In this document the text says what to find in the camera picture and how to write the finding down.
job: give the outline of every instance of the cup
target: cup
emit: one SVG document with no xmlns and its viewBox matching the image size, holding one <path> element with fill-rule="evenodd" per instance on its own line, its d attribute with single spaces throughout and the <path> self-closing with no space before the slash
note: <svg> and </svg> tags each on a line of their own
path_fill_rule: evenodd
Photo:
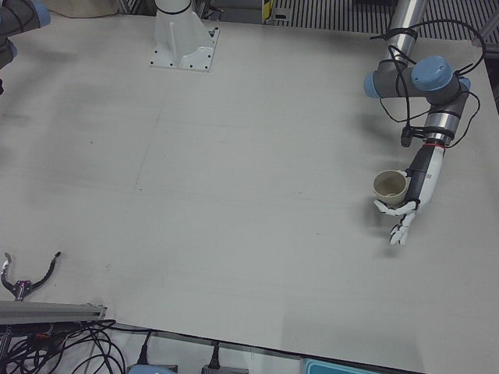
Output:
<svg viewBox="0 0 499 374">
<path fill-rule="evenodd" d="M 378 200 L 394 206 L 404 201 L 409 179 L 400 170 L 385 170 L 376 176 L 373 187 Z"/>
</svg>

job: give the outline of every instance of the wire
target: wire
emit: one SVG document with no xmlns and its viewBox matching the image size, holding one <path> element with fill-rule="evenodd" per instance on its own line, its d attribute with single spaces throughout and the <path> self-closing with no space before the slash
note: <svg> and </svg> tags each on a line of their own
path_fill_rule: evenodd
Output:
<svg viewBox="0 0 499 374">
<path fill-rule="evenodd" d="M 468 124 L 466 125 L 466 129 L 463 132 L 463 134 L 461 135 L 461 137 L 459 139 L 457 139 L 455 142 L 453 142 L 453 144 L 451 144 L 450 146 L 446 146 L 445 148 L 453 148 L 453 147 L 457 146 L 461 142 L 461 140 L 463 140 L 465 138 L 465 136 L 468 134 L 468 130 L 469 130 L 469 127 L 471 125 L 472 120 L 476 117 L 476 115 L 480 111 L 482 104 L 480 103 L 480 98 L 478 97 L 478 95 L 476 95 L 470 91 L 468 92 L 468 94 L 470 94 L 471 96 L 476 98 L 476 110 L 472 114 L 472 116 L 469 118 Z"/>
<path fill-rule="evenodd" d="M 428 21 L 423 21 L 423 22 L 416 23 L 416 24 L 411 25 L 411 26 L 409 26 L 407 28 L 411 29 L 411 30 L 414 30 L 417 27 L 425 26 L 425 25 L 431 25 L 431 24 L 434 24 L 434 23 L 454 23 L 456 25 L 463 26 L 466 29 L 470 30 L 472 33 L 474 33 L 475 36 L 476 36 L 476 38 L 480 41 L 480 44 L 481 44 L 480 46 L 482 48 L 482 54 L 481 54 L 480 58 L 474 64 L 470 64 L 470 65 L 464 66 L 464 67 L 456 70 L 455 72 L 457 73 L 458 76 L 464 76 L 465 74 L 468 74 L 468 73 L 472 72 L 485 59 L 485 54 L 487 53 L 487 45 L 485 43 L 485 40 L 483 39 L 482 35 L 480 34 L 480 32 L 475 27 L 469 25 L 466 22 L 462 22 L 462 21 L 460 21 L 458 19 L 449 19 L 449 18 L 430 19 Z"/>
<path fill-rule="evenodd" d="M 6 9 L 8 9 L 12 13 L 12 15 L 14 16 L 14 18 L 16 18 L 16 21 L 19 24 L 19 26 L 16 29 L 14 29 L 14 30 L 10 30 L 10 31 L 7 31 L 7 32 L 4 32 L 4 33 L 0 34 L 0 37 L 4 37 L 5 35 L 14 34 L 14 33 L 17 33 L 18 31 L 20 31 L 22 33 L 24 31 L 24 27 L 26 25 L 28 25 L 34 19 L 35 12 L 34 12 L 33 8 L 31 8 L 31 6 L 28 3 L 28 1 L 27 0 L 21 0 L 21 2 L 30 10 L 30 12 L 31 12 L 30 18 L 25 23 L 23 23 L 21 21 L 21 19 L 19 18 L 19 16 L 17 15 L 16 12 L 14 12 L 12 9 L 10 9 L 8 5 L 3 5 L 3 7 L 6 8 Z"/>
<path fill-rule="evenodd" d="M 97 354 L 78 364 L 73 373 L 85 364 L 101 359 L 102 362 L 94 374 L 97 374 L 104 367 L 110 374 L 125 374 L 125 358 L 119 347 L 111 341 L 111 337 L 105 332 L 110 330 L 113 324 L 115 324 L 114 320 L 82 323 L 78 329 L 52 334 L 42 343 L 37 341 L 36 336 L 27 337 L 17 342 L 9 350 L 7 356 L 0 360 L 0 365 L 7 367 L 7 365 L 13 364 L 12 368 L 9 367 L 9 374 L 39 374 L 46 364 L 52 359 L 56 359 L 55 364 L 50 369 L 44 369 L 45 373 L 52 374 L 58 368 L 64 352 L 81 344 L 94 343 L 98 349 Z"/>
<path fill-rule="evenodd" d="M 416 23 L 416 24 L 411 25 L 409 27 L 403 27 L 403 28 L 397 29 L 397 31 L 399 33 L 406 34 L 407 31 L 411 30 L 413 33 L 415 33 L 415 35 L 413 37 L 416 39 L 417 38 L 417 31 L 414 30 L 415 28 L 420 27 L 420 26 L 424 26 L 424 25 L 435 24 L 435 23 L 454 23 L 454 24 L 458 24 L 460 26 L 463 26 L 463 27 L 467 28 L 468 30 L 470 30 L 471 32 L 473 32 L 475 34 L 476 38 L 481 43 L 481 48 L 482 48 L 482 54 L 481 54 L 481 56 L 479 57 L 479 59 L 474 64 L 468 64 L 468 65 L 466 65 L 466 66 L 464 66 L 464 67 L 462 67 L 460 69 L 457 69 L 457 70 L 454 71 L 454 74 L 457 77 L 460 77 L 460 76 L 464 76 L 465 74 L 468 74 L 471 71 L 473 71 L 474 69 L 476 69 L 476 67 L 484 60 L 485 54 L 487 52 L 487 49 L 486 49 L 485 41 L 484 41 L 482 35 L 480 34 L 480 32 L 477 29 L 475 29 L 473 26 L 470 26 L 468 23 L 464 23 L 464 22 L 462 22 L 460 20 L 456 20 L 456 19 L 432 19 L 432 20 L 428 20 L 428 21 L 423 21 L 423 22 L 420 22 L 420 23 Z M 385 40 L 389 39 L 388 33 L 386 33 L 385 35 L 380 35 L 378 37 L 384 38 Z M 397 95 L 400 96 L 400 97 L 402 95 L 401 95 L 401 93 L 399 91 L 399 82 L 402 81 L 402 86 L 404 88 L 403 97 L 405 98 L 405 106 L 406 106 L 406 114 L 407 115 L 406 115 L 405 119 L 398 120 L 398 119 L 394 118 L 390 114 L 390 112 L 388 111 L 388 109 L 384 106 L 381 98 L 380 98 L 380 105 L 383 108 L 384 112 L 387 114 L 387 116 L 392 121 L 397 122 L 397 123 L 405 122 L 405 126 L 404 126 L 404 128 L 402 130 L 401 143 L 402 143 L 402 146 L 409 146 L 410 139 L 412 137 L 420 138 L 420 139 L 425 139 L 425 134 L 430 131 L 428 128 L 411 126 L 410 122 L 413 119 L 416 119 L 416 118 L 421 117 L 421 116 L 423 116 L 423 115 L 425 115 L 427 113 L 430 113 L 431 111 L 434 111 L 435 108 L 431 108 L 428 111 L 425 111 L 423 113 L 420 113 L 418 115 L 415 115 L 415 116 L 411 117 L 411 106 L 410 106 L 410 99 L 409 99 L 409 90 L 408 90 L 408 87 L 407 87 L 407 82 L 405 81 L 405 78 L 403 76 L 403 69 L 405 69 L 405 68 L 401 69 L 401 66 L 400 66 L 400 63 L 401 62 L 404 63 L 404 62 L 398 60 L 397 57 L 402 57 L 406 61 L 411 62 L 412 64 L 416 64 L 416 62 L 414 60 L 412 60 L 404 52 L 402 52 L 400 49 L 398 49 L 397 47 L 395 47 L 394 45 L 388 45 L 388 52 L 390 53 L 390 57 L 391 57 L 391 60 L 393 61 L 394 65 L 395 65 L 395 68 L 397 69 L 397 76 L 395 78 L 395 89 L 396 89 Z M 462 141 L 462 139 L 464 139 L 464 137 L 468 134 L 469 127 L 471 125 L 472 120 L 476 117 L 476 115 L 478 114 L 478 111 L 480 110 L 480 107 L 481 107 L 480 99 L 478 98 L 478 96 L 476 96 L 472 92 L 469 92 L 469 91 L 460 91 L 457 94 L 456 98 L 458 96 L 460 96 L 461 94 L 463 94 L 463 93 L 468 93 L 468 94 L 470 94 L 470 95 L 472 95 L 472 96 L 474 96 L 476 98 L 476 100 L 477 100 L 477 109 L 476 109 L 475 113 L 473 113 L 473 115 L 471 116 L 471 118 L 469 119 L 468 125 L 466 126 L 466 129 L 463 132 L 462 136 L 457 141 L 455 141 L 452 145 L 446 146 L 446 148 L 452 148 L 452 147 L 458 145 Z"/>
</svg>

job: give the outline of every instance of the white table surface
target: white table surface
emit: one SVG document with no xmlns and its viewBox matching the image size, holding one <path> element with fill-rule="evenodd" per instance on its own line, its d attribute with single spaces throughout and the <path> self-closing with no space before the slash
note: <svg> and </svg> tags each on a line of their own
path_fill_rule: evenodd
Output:
<svg viewBox="0 0 499 374">
<path fill-rule="evenodd" d="M 363 94 L 382 42 L 219 23 L 212 71 L 180 72 L 149 68 L 153 24 L 54 16 L 12 38 L 1 250 L 13 280 L 63 251 L 29 300 L 401 369 L 499 372 L 499 123 L 484 66 L 470 76 L 482 111 L 407 245 L 390 247 L 396 220 L 373 207 L 372 181 L 406 168 L 419 141 L 402 149 L 401 126 Z M 413 57 L 457 68 L 479 52 L 420 39 Z"/>
</svg>

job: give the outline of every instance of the metal grating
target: metal grating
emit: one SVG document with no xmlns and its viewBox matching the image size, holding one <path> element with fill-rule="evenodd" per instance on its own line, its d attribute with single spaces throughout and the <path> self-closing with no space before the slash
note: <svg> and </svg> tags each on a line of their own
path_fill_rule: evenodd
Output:
<svg viewBox="0 0 499 374">
<path fill-rule="evenodd" d="M 275 12 L 291 9 L 291 17 L 289 21 L 274 21 L 273 24 L 381 34 L 388 28 L 393 4 L 393 1 L 374 0 L 276 0 Z M 480 30 L 498 9 L 499 0 L 430 0 L 423 20 L 459 19 Z M 473 39 L 469 31 L 445 23 L 426 25 L 420 35 L 435 39 Z M 486 42 L 499 44 L 499 28 Z"/>
</svg>

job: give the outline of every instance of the black cable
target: black cable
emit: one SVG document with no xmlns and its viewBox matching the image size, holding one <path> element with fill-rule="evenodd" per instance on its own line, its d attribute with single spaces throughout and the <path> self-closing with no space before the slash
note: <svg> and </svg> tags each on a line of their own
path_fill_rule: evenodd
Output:
<svg viewBox="0 0 499 374">
<path fill-rule="evenodd" d="M 415 29 L 415 28 L 420 27 L 420 26 L 430 25 L 430 24 L 434 24 L 434 23 L 454 23 L 454 24 L 463 26 L 466 29 L 470 30 L 472 33 L 474 33 L 476 38 L 480 41 L 481 48 L 482 48 L 482 54 L 481 54 L 480 58 L 474 64 L 467 65 L 467 66 L 464 66 L 464 67 L 456 70 L 455 73 L 458 76 L 464 76 L 465 74 L 470 73 L 471 71 L 476 69 L 476 67 L 485 59 L 485 54 L 487 53 L 487 45 L 485 43 L 485 40 L 483 39 L 482 35 L 480 34 L 480 32 L 476 28 L 474 28 L 473 26 L 469 25 L 466 22 L 462 22 L 458 19 L 448 19 L 448 18 L 430 19 L 428 21 L 423 21 L 423 22 L 419 22 L 419 23 L 416 23 L 414 25 L 411 25 L 408 28 Z"/>
<path fill-rule="evenodd" d="M 147 333 L 146 340 L 143 342 L 142 348 L 140 349 L 139 358 L 137 359 L 137 365 L 149 365 L 149 362 L 147 361 L 147 342 L 149 341 L 152 333 L 152 331 L 149 331 Z"/>
<path fill-rule="evenodd" d="M 468 94 L 469 91 L 463 91 L 463 90 L 460 90 L 459 93 L 456 95 L 456 98 L 458 98 L 459 96 L 463 95 L 463 94 Z M 391 113 L 390 111 L 387 109 L 387 107 L 384 106 L 383 104 L 383 98 L 381 97 L 380 99 L 380 105 L 381 107 L 383 108 L 384 112 L 387 114 L 387 116 L 393 121 L 393 122 L 396 122 L 396 123 L 403 123 L 403 122 L 406 122 L 407 121 L 407 118 L 404 118 L 404 119 L 396 119 Z M 419 117 L 422 117 L 424 115 L 427 115 L 428 113 L 430 113 L 431 111 L 438 111 L 440 109 L 443 109 L 443 108 L 446 108 L 446 105 L 443 104 L 443 105 L 440 105 L 440 106 L 436 106 L 436 107 L 433 107 L 433 108 L 430 108 L 428 109 L 427 111 L 424 111 L 422 113 L 419 113 L 418 115 L 413 115 L 411 118 L 409 118 L 409 120 L 413 120 L 413 119 L 416 119 L 416 118 L 419 118 Z"/>
<path fill-rule="evenodd" d="M 404 129 L 410 129 L 411 127 L 411 103 L 409 100 L 409 90 L 407 88 L 407 83 L 405 82 L 404 76 L 402 75 L 402 70 L 400 69 L 400 66 L 398 65 L 398 61 L 395 58 L 395 54 L 393 52 L 394 48 L 392 45 L 388 46 L 388 52 L 390 53 L 391 60 L 395 64 L 395 68 L 397 69 L 397 77 L 400 77 L 402 81 L 402 86 L 404 87 L 404 97 L 405 97 L 405 110 L 407 112 L 406 116 L 406 122 L 405 122 L 405 127 Z"/>
<path fill-rule="evenodd" d="M 16 20 L 17 20 L 17 22 L 18 22 L 19 26 L 18 26 L 16 29 L 14 29 L 14 30 L 10 30 L 10 31 L 7 31 L 7 32 L 5 32 L 5 33 L 3 33 L 3 34 L 0 34 L 0 37 L 3 37 L 3 36 L 5 36 L 5 35 L 10 35 L 10 34 L 12 34 L 12 33 L 17 33 L 17 31 L 21 31 L 21 33 L 22 33 L 22 32 L 24 31 L 24 27 L 25 27 L 26 25 L 28 25 L 28 24 L 29 24 L 29 23 L 30 23 L 30 22 L 34 19 L 34 17 L 35 17 L 35 12 L 34 12 L 33 8 L 31 8 L 31 6 L 30 6 L 30 4 L 27 2 L 27 0 L 21 0 L 21 2 L 22 2 L 22 3 L 23 3 L 23 4 L 24 4 L 24 5 L 25 5 L 25 6 L 26 6 L 26 7 L 27 7 L 30 11 L 31 11 L 30 18 L 29 18 L 29 19 L 28 19 L 25 23 L 23 23 L 23 22 L 21 21 L 21 19 L 19 18 L 19 16 L 17 15 L 17 13 L 15 13 L 13 10 L 11 10 L 8 6 L 5 6 L 5 5 L 4 5 L 4 7 L 5 7 L 6 9 L 8 9 L 8 10 L 9 10 L 9 11 L 10 11 L 13 15 L 14 15 L 14 17 L 16 18 Z"/>
<path fill-rule="evenodd" d="M 209 369 L 214 369 L 214 370 L 220 369 L 220 362 L 218 361 L 219 348 L 220 348 L 220 342 L 217 341 L 217 342 L 215 342 L 215 345 L 213 347 L 213 354 L 211 356 L 210 364 L 208 365 Z"/>
<path fill-rule="evenodd" d="M 16 343 L 9 353 L 7 357 L 0 360 L 3 365 L 9 365 L 11 363 L 15 364 L 15 367 L 10 372 L 21 374 L 38 374 L 49 361 L 53 358 L 57 357 L 57 361 L 52 366 L 48 374 L 52 374 L 58 367 L 59 363 L 62 360 L 63 353 L 70 348 L 76 347 L 79 344 L 85 344 L 89 342 L 93 342 L 95 347 L 100 351 L 99 355 L 95 355 L 92 359 L 95 358 L 103 358 L 102 364 L 95 371 L 96 373 L 106 365 L 108 372 L 114 374 L 116 372 L 113 365 L 116 365 L 119 369 L 120 374 L 125 374 L 126 372 L 126 364 L 125 358 L 119 349 L 119 347 L 111 341 L 111 338 L 107 333 L 105 333 L 106 329 L 109 329 L 115 323 L 114 320 L 104 320 L 97 321 L 92 323 L 82 323 L 81 327 L 78 329 L 71 330 L 65 333 L 55 333 L 51 335 L 53 341 L 57 342 L 59 338 L 65 338 L 62 342 L 61 347 L 51 351 L 42 351 L 39 346 L 34 347 L 34 341 L 29 341 L 29 339 L 24 339 L 18 343 Z M 76 339 L 76 341 L 68 344 L 68 339 Z M 119 355 L 118 358 L 114 357 L 113 350 L 116 351 Z M 34 366 L 32 369 L 27 368 L 27 364 L 31 363 Z"/>
<path fill-rule="evenodd" d="M 485 54 L 486 54 L 487 50 L 486 50 L 485 41 L 484 41 L 483 37 L 481 36 L 480 32 L 478 30 L 476 30 L 474 27 L 470 26 L 468 23 L 464 23 L 464 22 L 456 20 L 456 19 L 432 19 L 432 20 L 429 20 L 429 21 L 423 21 L 423 22 L 420 22 L 420 23 L 416 23 L 416 24 L 411 25 L 411 26 L 406 27 L 406 28 L 401 28 L 400 30 L 398 30 L 398 33 L 404 33 L 404 34 L 406 34 L 407 30 L 414 31 L 414 29 L 417 28 L 417 27 L 424 26 L 424 25 L 429 25 L 429 24 L 435 24 L 435 23 L 455 23 L 455 24 L 458 24 L 458 25 L 463 26 L 463 27 L 467 28 L 468 30 L 472 31 L 475 34 L 475 36 L 479 39 L 479 41 L 481 43 L 481 48 L 482 48 L 482 54 L 481 54 L 480 58 L 474 64 L 468 64 L 468 65 L 466 65 L 466 66 L 464 66 L 464 67 L 462 67 L 460 69 L 455 70 L 454 74 L 457 77 L 460 77 L 460 76 L 464 76 L 465 74 L 468 74 L 471 71 L 473 71 L 481 63 L 481 61 L 485 58 Z M 388 39 L 388 33 L 386 33 L 385 35 L 381 35 L 380 37 L 382 37 L 384 39 Z M 413 119 L 415 119 L 415 118 L 421 117 L 422 115 L 425 115 L 425 114 L 431 112 L 435 108 L 433 108 L 433 109 L 431 108 L 428 111 L 425 111 L 423 113 L 420 113 L 418 115 L 415 115 L 415 116 L 411 117 L 411 115 L 410 115 L 410 99 L 409 99 L 409 91 L 408 91 L 408 88 L 407 88 L 407 83 L 405 81 L 404 76 L 402 75 L 402 69 L 399 66 L 400 61 L 398 61 L 397 58 L 396 58 L 398 56 L 395 56 L 394 51 L 397 51 L 399 53 L 398 56 L 403 57 L 405 60 L 411 62 L 412 64 L 416 64 L 416 62 L 413 61 L 409 56 L 407 56 L 405 53 L 403 53 L 397 47 L 395 47 L 393 45 L 389 45 L 388 46 L 388 52 L 390 53 L 391 60 L 393 61 L 393 63 L 395 64 L 395 68 L 397 69 L 397 77 L 395 79 L 395 88 L 396 88 L 398 96 L 401 96 L 401 94 L 400 94 L 400 92 L 398 90 L 398 86 L 399 86 L 398 82 L 399 82 L 399 80 L 402 81 L 402 86 L 404 88 L 404 98 L 405 98 L 405 106 L 406 106 L 406 114 L 407 114 L 406 118 L 404 120 L 400 120 L 400 121 L 397 120 L 397 119 L 395 119 L 389 113 L 388 109 L 384 106 L 384 104 L 383 104 L 383 102 L 382 102 L 381 99 L 380 99 L 380 105 L 384 109 L 385 113 L 388 115 L 388 117 L 391 120 L 393 120 L 393 121 L 395 121 L 397 123 L 405 122 L 405 126 L 404 126 L 404 128 L 402 130 L 402 145 L 403 146 L 409 146 L 410 139 L 412 137 L 424 139 L 425 134 L 427 133 L 427 131 L 426 131 L 427 129 L 425 129 L 425 128 L 411 126 L 410 121 L 413 120 Z M 474 93 L 471 93 L 469 91 L 459 92 L 457 96 L 461 95 L 463 92 L 468 92 L 469 94 L 471 94 L 472 96 L 474 96 L 477 99 L 477 109 L 476 109 L 475 113 L 471 116 L 471 118 L 469 119 L 468 125 L 466 126 L 466 129 L 465 129 L 463 135 L 461 136 L 461 138 L 459 138 L 451 146 L 447 146 L 447 148 L 452 148 L 453 146 L 456 146 L 457 144 L 459 144 L 461 142 L 461 140 L 467 135 L 472 120 L 475 118 L 476 114 L 480 110 L 480 106 L 481 105 L 480 105 L 480 99 L 478 98 L 478 96 L 476 96 Z"/>
<path fill-rule="evenodd" d="M 445 148 L 453 148 L 453 147 L 457 146 L 461 142 L 461 140 L 463 140 L 465 138 L 465 136 L 468 134 L 468 130 L 469 130 L 469 127 L 471 125 L 472 120 L 476 117 L 476 115 L 480 111 L 480 108 L 481 108 L 482 104 L 480 102 L 480 98 L 478 97 L 478 95 L 476 95 L 476 94 L 474 94 L 473 92 L 470 92 L 470 91 L 468 91 L 468 94 L 470 94 L 471 96 L 473 96 L 473 97 L 476 98 L 476 110 L 472 114 L 472 116 L 469 118 L 468 124 L 466 125 L 466 129 L 463 132 L 463 134 L 461 135 L 461 137 L 459 139 L 457 139 L 455 142 L 453 142 L 453 144 L 451 144 L 450 146 L 446 146 Z"/>
</svg>

